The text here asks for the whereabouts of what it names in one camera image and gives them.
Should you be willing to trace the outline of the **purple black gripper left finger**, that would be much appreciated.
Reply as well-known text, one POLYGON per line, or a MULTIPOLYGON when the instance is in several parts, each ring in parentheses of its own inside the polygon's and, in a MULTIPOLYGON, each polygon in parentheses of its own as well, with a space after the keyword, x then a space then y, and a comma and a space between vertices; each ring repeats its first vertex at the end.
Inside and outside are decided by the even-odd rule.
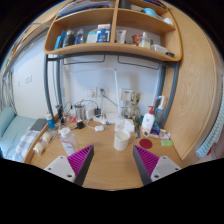
POLYGON ((45 168, 45 171, 82 186, 93 156, 94 146, 90 145, 68 157, 59 156, 45 168))

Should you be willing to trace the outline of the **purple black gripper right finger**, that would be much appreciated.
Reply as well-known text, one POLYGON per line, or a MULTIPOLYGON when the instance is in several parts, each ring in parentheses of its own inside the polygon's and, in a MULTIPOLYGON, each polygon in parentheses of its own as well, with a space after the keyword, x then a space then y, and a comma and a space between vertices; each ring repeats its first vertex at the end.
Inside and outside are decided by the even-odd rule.
POLYGON ((133 146, 133 157, 143 185, 148 185, 180 170, 180 167, 169 157, 158 157, 136 145, 133 146))

